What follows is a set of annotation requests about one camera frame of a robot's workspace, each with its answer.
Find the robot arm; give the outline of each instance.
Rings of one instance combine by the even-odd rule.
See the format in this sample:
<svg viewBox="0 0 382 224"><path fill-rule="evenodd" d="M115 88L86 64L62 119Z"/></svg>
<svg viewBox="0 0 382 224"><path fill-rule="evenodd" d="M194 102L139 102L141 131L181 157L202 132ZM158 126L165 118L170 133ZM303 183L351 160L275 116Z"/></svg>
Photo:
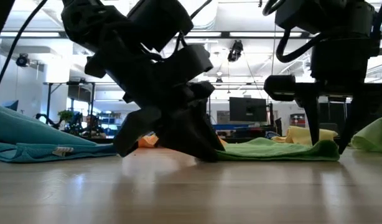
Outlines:
<svg viewBox="0 0 382 224"><path fill-rule="evenodd" d="M202 106L214 87L189 83L212 69L209 53L182 39L192 28L192 17L177 0L140 0L127 16L99 0L63 0L62 21L73 42L95 52L85 73L108 74L141 109L127 115L114 139L121 156L135 150L137 140L154 131L159 145L205 161L216 161L224 150ZM160 52L179 33L183 48L169 58Z"/></svg>
<svg viewBox="0 0 382 224"><path fill-rule="evenodd" d="M364 83L368 59L382 54L382 6L376 13L372 5L359 0L276 2L269 0L263 9L265 16L276 11L275 22L285 30L276 56L280 62L287 63L312 48L311 77L315 83L296 83L291 75L272 75L264 89L274 100L296 100L304 107L313 144L319 140L318 97L344 101L352 97L352 108L338 142L342 153L358 122L382 104L382 84ZM295 27L319 34L295 52L284 55L291 29Z"/></svg>

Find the light green cloth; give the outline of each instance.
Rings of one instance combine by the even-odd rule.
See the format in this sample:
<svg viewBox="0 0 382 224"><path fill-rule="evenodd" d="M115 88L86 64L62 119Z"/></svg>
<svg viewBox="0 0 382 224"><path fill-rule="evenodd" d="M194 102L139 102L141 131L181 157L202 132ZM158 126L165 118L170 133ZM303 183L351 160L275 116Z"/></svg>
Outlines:
<svg viewBox="0 0 382 224"><path fill-rule="evenodd" d="M363 128L352 138L352 146L371 152L382 152L382 118Z"/></svg>
<svg viewBox="0 0 382 224"><path fill-rule="evenodd" d="M219 161L337 161L338 146L324 140L314 146L276 143L257 138L241 144L227 144L226 151L218 151Z"/></svg>

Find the ceiling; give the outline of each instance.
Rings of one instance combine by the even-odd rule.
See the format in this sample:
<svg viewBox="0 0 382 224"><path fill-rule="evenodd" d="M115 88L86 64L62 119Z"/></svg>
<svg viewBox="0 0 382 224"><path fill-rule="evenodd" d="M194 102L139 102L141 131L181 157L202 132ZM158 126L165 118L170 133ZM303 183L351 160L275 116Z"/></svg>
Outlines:
<svg viewBox="0 0 382 224"><path fill-rule="evenodd" d="M7 23L4 27L4 32L15 32L19 30L22 23L25 21L30 12L36 7L40 0L17 0ZM196 8L203 4L205 0L180 0L183 6L189 13L192 13ZM271 32L280 34L283 30L274 23L275 15L268 17L262 15L262 8L258 7L258 0L213 0L194 20L195 28L193 31L230 31L230 32ZM381 4L379 0L368 1L375 6L376 10ZM114 5L123 14L127 14L129 10L137 3L137 0L110 0L103 1L105 5ZM59 0L48 0L44 8L34 17L28 25L26 32L62 32L63 25L60 19L60 12L63 9L63 4ZM244 52L241 58L235 63L228 63L227 55L229 48L232 46L234 39L187 39L191 44L202 44L210 52L210 60L214 68L209 72L201 74L197 80L209 80L215 82L218 78L218 72L224 82L231 83L248 83L257 82L263 83L268 75L277 74L294 74L298 82L312 82L309 77L308 66L309 53L298 58L292 63L281 63L274 56L275 49L279 39L272 37L260 39L240 39L244 46ZM286 52L292 52L304 45L307 39L291 39L288 42ZM10 46L12 38L2 38L0 41L3 46ZM58 52L63 58L67 58L72 63L70 78L86 78L93 82L113 82L109 76L103 79L93 78L83 73L83 66L86 63L86 56L91 55L83 47L77 44L72 44L72 50L63 50L63 44L72 44L68 39L53 39L53 38L22 38L18 42L18 46L44 46L50 47L55 52ZM165 49L161 52L162 56L169 57L174 51L175 42L170 41ZM366 82L382 82L382 56L372 58L369 61L368 73ZM255 86L247 85L231 85L218 86L217 90L212 95L214 100L227 99L230 96L252 95L256 98L267 98L264 91L256 90ZM115 93L107 94L118 96L118 93L123 94L121 89L115 85L98 85L97 92Z"/></svg>

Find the computer monitor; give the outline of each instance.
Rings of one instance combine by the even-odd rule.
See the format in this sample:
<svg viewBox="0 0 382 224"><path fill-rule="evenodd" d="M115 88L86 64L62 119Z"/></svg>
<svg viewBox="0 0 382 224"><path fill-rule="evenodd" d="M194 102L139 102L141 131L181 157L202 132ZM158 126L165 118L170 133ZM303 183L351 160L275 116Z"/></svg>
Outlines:
<svg viewBox="0 0 382 224"><path fill-rule="evenodd" d="M230 121L267 122L266 100L230 97Z"/></svg>
<svg viewBox="0 0 382 224"><path fill-rule="evenodd" d="M8 101L2 104L5 108L12 109L13 111L17 111L18 109L18 100Z"/></svg>

